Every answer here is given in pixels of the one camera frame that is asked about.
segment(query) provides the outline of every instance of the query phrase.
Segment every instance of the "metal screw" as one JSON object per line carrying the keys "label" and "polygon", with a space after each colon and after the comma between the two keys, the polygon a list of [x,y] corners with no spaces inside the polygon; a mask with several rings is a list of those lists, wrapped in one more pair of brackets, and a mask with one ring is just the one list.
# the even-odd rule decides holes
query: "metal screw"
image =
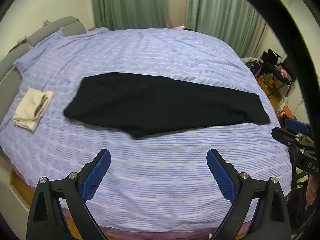
{"label": "metal screw", "polygon": [[243,179],[247,179],[247,178],[249,178],[249,175],[248,175],[248,173],[241,172],[240,173],[240,177],[243,178]]}
{"label": "metal screw", "polygon": [[39,182],[40,182],[41,184],[44,184],[46,181],[47,181],[47,178],[46,178],[46,177],[42,177],[42,178],[39,180]]}
{"label": "metal screw", "polygon": [[76,178],[77,176],[78,176],[78,173],[76,173],[76,172],[72,172],[72,173],[69,174],[69,178],[70,178],[70,179],[74,179],[74,178]]}
{"label": "metal screw", "polygon": [[271,177],[271,181],[273,182],[273,183],[278,183],[278,179],[276,178],[276,177]]}

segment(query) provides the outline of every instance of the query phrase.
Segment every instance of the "headboard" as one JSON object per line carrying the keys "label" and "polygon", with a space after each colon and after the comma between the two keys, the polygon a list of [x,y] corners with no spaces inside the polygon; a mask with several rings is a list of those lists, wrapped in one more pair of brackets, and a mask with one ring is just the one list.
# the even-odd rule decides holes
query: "headboard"
{"label": "headboard", "polygon": [[0,62],[0,123],[17,95],[21,83],[21,76],[13,62],[60,28],[63,28],[65,36],[87,33],[78,19],[72,16],[64,17],[37,30],[21,44],[14,46]]}

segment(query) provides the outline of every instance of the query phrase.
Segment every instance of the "black garment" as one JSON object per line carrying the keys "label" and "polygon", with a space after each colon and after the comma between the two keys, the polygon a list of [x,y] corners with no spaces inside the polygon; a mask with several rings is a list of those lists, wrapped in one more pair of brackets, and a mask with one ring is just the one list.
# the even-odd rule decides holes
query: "black garment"
{"label": "black garment", "polygon": [[64,115],[120,129],[135,138],[216,125],[270,123],[256,94],[130,73],[84,78]]}

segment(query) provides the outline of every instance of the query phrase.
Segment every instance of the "white wall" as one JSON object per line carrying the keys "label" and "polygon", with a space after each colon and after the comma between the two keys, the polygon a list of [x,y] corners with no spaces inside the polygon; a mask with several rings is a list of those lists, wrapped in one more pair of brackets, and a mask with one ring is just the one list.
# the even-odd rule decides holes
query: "white wall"
{"label": "white wall", "polygon": [[168,0],[168,28],[186,25],[188,3],[189,0]]}
{"label": "white wall", "polygon": [[[287,10],[291,14],[292,18],[295,20],[303,39],[308,47],[311,58],[315,65],[316,72],[320,74],[320,27],[314,19],[313,15],[309,11],[308,7],[302,0],[282,0],[283,4],[286,6]],[[279,55],[283,55],[284,50],[282,49],[279,41],[275,37],[274,33],[268,29],[265,33],[264,39],[260,44],[256,57],[262,55],[262,52],[267,51],[269,48],[274,50]],[[288,107],[294,112],[297,105],[301,101],[301,91],[298,82],[294,84],[288,95]],[[300,104],[295,112],[296,118],[301,122],[308,122],[307,113],[305,110],[304,103]]]}
{"label": "white wall", "polygon": [[0,22],[0,57],[42,27],[65,16],[78,18],[88,30],[94,27],[92,0],[15,0]]}

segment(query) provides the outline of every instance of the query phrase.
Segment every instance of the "folded cream towel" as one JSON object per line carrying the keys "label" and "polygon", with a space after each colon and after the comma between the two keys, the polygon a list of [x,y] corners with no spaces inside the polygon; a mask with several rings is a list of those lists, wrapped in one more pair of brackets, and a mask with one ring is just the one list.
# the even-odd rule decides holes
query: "folded cream towel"
{"label": "folded cream towel", "polygon": [[14,113],[13,123],[34,132],[52,98],[51,91],[29,88]]}

